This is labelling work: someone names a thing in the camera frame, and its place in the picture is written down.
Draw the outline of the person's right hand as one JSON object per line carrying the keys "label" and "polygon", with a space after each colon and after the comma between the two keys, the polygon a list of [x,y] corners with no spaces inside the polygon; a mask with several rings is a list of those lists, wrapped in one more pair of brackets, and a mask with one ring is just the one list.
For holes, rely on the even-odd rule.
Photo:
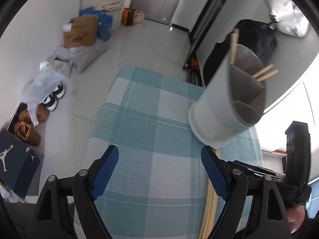
{"label": "person's right hand", "polygon": [[306,213],[303,205],[295,205],[287,209],[287,218],[290,226],[290,232],[296,232],[304,222]]}

